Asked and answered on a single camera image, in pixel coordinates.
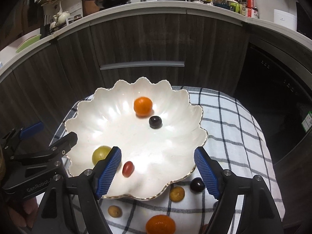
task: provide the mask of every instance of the green plate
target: green plate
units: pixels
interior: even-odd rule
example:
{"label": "green plate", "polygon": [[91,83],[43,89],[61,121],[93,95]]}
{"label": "green plate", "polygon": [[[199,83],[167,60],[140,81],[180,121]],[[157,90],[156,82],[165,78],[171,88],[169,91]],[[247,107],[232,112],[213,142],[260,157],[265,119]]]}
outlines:
{"label": "green plate", "polygon": [[19,53],[20,51],[22,51],[23,49],[25,49],[26,47],[30,46],[31,44],[34,44],[35,42],[37,42],[38,40],[40,40],[41,34],[38,34],[36,36],[30,37],[29,39],[25,40],[16,50],[16,53]]}

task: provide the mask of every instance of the checkered tablecloth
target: checkered tablecloth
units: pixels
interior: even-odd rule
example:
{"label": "checkered tablecloth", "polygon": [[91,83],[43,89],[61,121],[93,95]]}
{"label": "checkered tablecloth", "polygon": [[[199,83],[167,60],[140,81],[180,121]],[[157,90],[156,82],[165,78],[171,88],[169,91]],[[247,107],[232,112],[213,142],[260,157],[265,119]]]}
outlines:
{"label": "checkered tablecloth", "polygon": [[[238,100],[224,93],[203,88],[183,87],[183,89],[190,93],[193,105],[203,107],[201,126],[209,134],[204,145],[209,156],[217,160],[223,169],[230,169],[238,176],[261,175],[272,193],[280,217],[283,218],[285,208],[275,179],[270,153],[257,121]],[[70,110],[51,143],[66,135],[64,123],[76,115],[77,105],[78,103]],[[185,198],[181,202],[172,202],[169,199],[170,188],[168,188],[161,196],[150,201],[136,201],[131,198],[101,199],[99,204],[114,234],[144,234],[148,219],[158,214],[166,214],[176,222],[176,234],[201,234],[203,226],[212,216],[216,200],[206,189],[196,195],[189,190],[190,181],[198,176],[200,174],[196,169],[185,180],[171,185],[170,188],[182,186],[185,189]],[[79,230],[81,233],[87,233],[77,196],[73,198],[73,202]],[[243,196],[238,196],[235,215],[229,229],[230,234],[236,232],[242,204]],[[112,218],[107,213],[110,205],[119,206],[123,212],[122,217]]]}

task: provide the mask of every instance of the human hand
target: human hand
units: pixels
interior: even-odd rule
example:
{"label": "human hand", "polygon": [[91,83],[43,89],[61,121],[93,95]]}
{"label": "human hand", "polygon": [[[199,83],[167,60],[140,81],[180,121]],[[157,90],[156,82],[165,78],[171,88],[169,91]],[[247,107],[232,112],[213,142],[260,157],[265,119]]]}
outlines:
{"label": "human hand", "polygon": [[38,211],[38,205],[37,205],[37,200],[36,197],[33,197],[29,199],[28,201],[24,201],[22,203],[22,207],[27,214],[27,217],[24,218],[21,216],[19,213],[17,213],[14,209],[8,207],[8,212],[9,215],[12,219],[12,222],[17,226],[17,227],[30,227],[32,228],[32,225],[34,224],[37,211]]}

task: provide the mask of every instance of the appliance door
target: appliance door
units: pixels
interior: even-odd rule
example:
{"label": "appliance door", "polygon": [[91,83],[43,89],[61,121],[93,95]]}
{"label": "appliance door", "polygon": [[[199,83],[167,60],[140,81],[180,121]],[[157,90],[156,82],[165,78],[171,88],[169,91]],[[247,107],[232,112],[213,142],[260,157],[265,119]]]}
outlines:
{"label": "appliance door", "polygon": [[306,135],[312,91],[288,66],[250,44],[234,97],[256,118],[275,164]]}

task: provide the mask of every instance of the red cherry tomato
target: red cherry tomato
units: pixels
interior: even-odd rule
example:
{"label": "red cherry tomato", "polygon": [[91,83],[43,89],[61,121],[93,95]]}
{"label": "red cherry tomato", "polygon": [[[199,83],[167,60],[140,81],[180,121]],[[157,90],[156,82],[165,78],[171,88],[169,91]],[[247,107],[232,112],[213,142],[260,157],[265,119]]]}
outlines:
{"label": "red cherry tomato", "polygon": [[135,166],[131,161],[128,161],[124,164],[124,167],[122,168],[122,175],[124,175],[124,177],[126,178],[129,178],[134,170]]}

